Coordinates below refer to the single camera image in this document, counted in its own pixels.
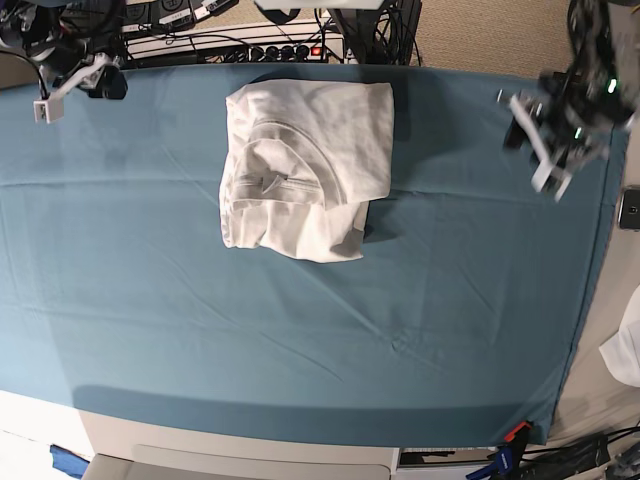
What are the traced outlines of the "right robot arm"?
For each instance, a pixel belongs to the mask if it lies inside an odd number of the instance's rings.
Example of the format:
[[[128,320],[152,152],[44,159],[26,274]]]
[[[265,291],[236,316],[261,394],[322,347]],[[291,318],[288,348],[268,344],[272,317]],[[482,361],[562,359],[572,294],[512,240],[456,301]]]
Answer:
[[[3,1],[1,48],[36,73],[40,98],[50,97],[45,77],[61,87],[85,67],[105,64],[75,86],[95,99],[122,100],[124,1]]]

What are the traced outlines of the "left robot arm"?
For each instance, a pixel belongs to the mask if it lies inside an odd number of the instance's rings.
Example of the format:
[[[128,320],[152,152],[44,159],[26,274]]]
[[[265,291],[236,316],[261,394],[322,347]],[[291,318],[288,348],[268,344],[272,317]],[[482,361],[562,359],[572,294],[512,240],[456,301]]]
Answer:
[[[532,148],[534,189],[566,187],[576,171],[608,155],[605,133],[628,128],[639,109],[636,36],[614,34],[614,17],[639,19],[634,1],[571,1],[567,33],[573,59],[564,72],[542,72],[541,95],[501,90],[497,102],[511,114],[506,149]]]

